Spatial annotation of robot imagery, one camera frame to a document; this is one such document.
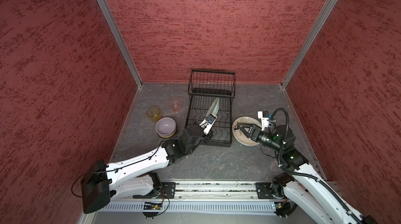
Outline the lavender ceramic bowl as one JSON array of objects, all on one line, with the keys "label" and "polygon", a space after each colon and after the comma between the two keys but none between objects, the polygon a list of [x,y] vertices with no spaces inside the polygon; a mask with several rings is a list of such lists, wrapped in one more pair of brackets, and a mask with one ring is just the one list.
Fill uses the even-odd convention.
[{"label": "lavender ceramic bowl", "polygon": [[161,134],[176,132],[176,122],[173,118],[165,117],[156,123],[155,129],[157,133]]}]

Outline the pink glass cup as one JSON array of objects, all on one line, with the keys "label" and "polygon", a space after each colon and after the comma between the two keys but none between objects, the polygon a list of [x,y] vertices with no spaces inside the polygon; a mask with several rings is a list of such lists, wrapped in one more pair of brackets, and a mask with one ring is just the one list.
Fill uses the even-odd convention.
[{"label": "pink glass cup", "polygon": [[182,109],[182,100],[179,97],[170,98],[168,104],[173,113],[179,113]]}]

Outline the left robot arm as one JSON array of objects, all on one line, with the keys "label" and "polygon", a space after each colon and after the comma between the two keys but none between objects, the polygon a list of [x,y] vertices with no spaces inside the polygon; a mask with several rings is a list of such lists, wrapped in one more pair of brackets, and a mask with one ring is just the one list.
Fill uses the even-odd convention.
[{"label": "left robot arm", "polygon": [[187,126],[179,138],[161,141],[159,146],[146,154],[106,164],[98,160],[92,164],[80,181],[82,210],[94,213],[108,205],[115,196],[122,196],[123,189],[141,175],[171,166],[193,154],[201,142],[208,142],[214,135],[212,124],[205,121]]}]

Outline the white plate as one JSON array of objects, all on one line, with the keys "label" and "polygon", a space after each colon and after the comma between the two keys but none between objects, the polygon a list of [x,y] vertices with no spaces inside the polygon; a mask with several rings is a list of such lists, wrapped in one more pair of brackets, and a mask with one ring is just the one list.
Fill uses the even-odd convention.
[{"label": "white plate", "polygon": [[261,123],[256,120],[255,118],[249,117],[249,116],[241,116],[234,120],[232,124],[232,133],[234,138],[241,143],[242,145],[245,146],[258,146],[259,143],[252,141],[251,139],[247,138],[237,127],[238,123],[249,123],[249,124],[255,124],[258,127],[261,127]]}]

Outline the pale green plate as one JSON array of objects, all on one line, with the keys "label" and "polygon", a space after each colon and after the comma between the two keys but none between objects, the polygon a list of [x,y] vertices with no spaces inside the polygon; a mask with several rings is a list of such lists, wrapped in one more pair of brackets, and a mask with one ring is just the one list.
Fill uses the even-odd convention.
[{"label": "pale green plate", "polygon": [[217,118],[218,111],[219,111],[219,108],[220,108],[220,98],[217,97],[217,98],[213,101],[213,103],[212,103],[212,105],[210,106],[208,112],[206,113],[206,117],[209,118],[209,117],[213,116],[213,117],[216,119],[216,118]]}]

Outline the amber glass cup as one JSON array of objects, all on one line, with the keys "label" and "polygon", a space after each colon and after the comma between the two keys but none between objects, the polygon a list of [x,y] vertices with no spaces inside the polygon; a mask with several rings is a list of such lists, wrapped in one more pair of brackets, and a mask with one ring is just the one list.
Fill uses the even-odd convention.
[{"label": "amber glass cup", "polygon": [[147,109],[146,112],[147,116],[150,118],[150,120],[153,123],[157,123],[161,118],[161,110],[159,107],[157,106],[151,106]]}]

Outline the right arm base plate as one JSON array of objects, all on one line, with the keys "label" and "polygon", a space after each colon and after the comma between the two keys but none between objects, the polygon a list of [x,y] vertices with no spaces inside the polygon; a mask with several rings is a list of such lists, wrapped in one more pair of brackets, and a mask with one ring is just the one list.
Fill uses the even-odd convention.
[{"label": "right arm base plate", "polygon": [[283,192],[276,182],[257,182],[255,184],[258,199],[283,199]]}]

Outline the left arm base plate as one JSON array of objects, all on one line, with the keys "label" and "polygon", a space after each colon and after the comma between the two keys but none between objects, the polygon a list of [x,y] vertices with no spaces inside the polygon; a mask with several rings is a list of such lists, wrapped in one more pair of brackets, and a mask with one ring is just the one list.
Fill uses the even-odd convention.
[{"label": "left arm base plate", "polygon": [[173,199],[175,195],[175,182],[161,182],[154,186],[150,193],[146,195],[134,195],[134,199],[162,199],[167,197]]}]

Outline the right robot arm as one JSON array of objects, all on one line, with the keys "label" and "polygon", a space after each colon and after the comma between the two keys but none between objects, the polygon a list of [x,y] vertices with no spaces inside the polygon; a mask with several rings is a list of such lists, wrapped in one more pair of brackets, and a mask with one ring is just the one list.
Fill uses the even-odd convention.
[{"label": "right robot arm", "polygon": [[256,124],[238,123],[237,129],[252,141],[276,152],[282,174],[272,182],[272,194],[286,197],[301,207],[318,224],[375,224],[348,204],[316,172],[295,147],[294,136],[288,125],[279,125],[273,131],[263,131]]}]

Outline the yellow bowl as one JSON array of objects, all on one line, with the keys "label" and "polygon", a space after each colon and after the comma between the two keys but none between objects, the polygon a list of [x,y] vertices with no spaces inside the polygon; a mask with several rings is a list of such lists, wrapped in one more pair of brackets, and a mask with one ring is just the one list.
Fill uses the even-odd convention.
[{"label": "yellow bowl", "polygon": [[168,138],[172,138],[175,136],[176,132],[172,132],[169,134],[161,134],[161,133],[157,133],[159,137],[163,138],[163,139],[168,139]]}]

